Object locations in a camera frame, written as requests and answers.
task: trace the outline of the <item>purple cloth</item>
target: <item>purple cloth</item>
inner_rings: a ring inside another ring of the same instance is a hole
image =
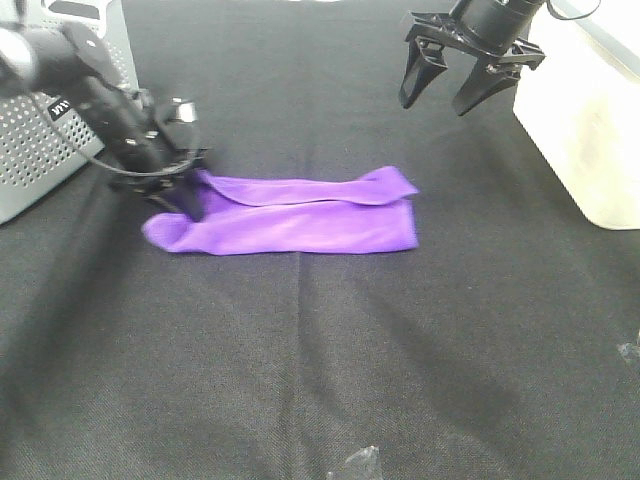
[[[344,183],[251,180],[199,172],[205,217],[161,213],[142,231],[168,252],[374,253],[418,246],[411,203],[418,193],[395,167]]]

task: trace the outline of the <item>black cable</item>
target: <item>black cable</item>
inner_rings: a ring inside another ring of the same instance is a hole
[[[591,10],[588,13],[583,13],[582,15],[578,15],[576,17],[565,17],[564,15],[562,15],[560,12],[558,12],[558,10],[556,10],[556,7],[553,6],[553,4],[551,3],[551,0],[547,0],[547,10],[549,10],[549,13],[551,14],[551,16],[557,20],[563,20],[563,21],[582,20],[583,18],[590,17],[591,15],[596,13],[596,10],[600,8],[601,4],[602,4],[602,0],[598,0],[598,4],[595,6],[593,10]]]

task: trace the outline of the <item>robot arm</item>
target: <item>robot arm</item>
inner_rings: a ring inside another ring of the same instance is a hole
[[[11,27],[0,28],[0,96],[61,96],[122,165],[121,184],[199,220],[193,171],[199,146],[193,129],[175,121],[184,105],[139,107],[123,91],[103,42],[83,24],[56,31]]]
[[[464,115],[490,96],[520,80],[524,65],[538,67],[544,54],[518,38],[546,0],[458,0],[450,13],[410,13],[405,17],[409,42],[407,70],[400,89],[404,108],[411,105],[447,69],[445,47],[478,60],[453,100]]]

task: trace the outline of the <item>plastic bag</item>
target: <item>plastic bag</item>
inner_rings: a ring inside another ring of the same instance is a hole
[[[363,448],[351,455],[342,468],[327,473],[327,480],[384,480],[378,447]]]

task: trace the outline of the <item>black fabric surface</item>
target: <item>black fabric surface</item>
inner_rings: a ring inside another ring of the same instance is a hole
[[[84,169],[0,228],[2,478],[323,479],[368,445],[387,480],[640,478],[640,233],[585,220],[513,92],[455,116],[471,59],[400,108],[399,21],[450,3],[124,5],[216,174],[395,165],[421,246],[170,255]]]

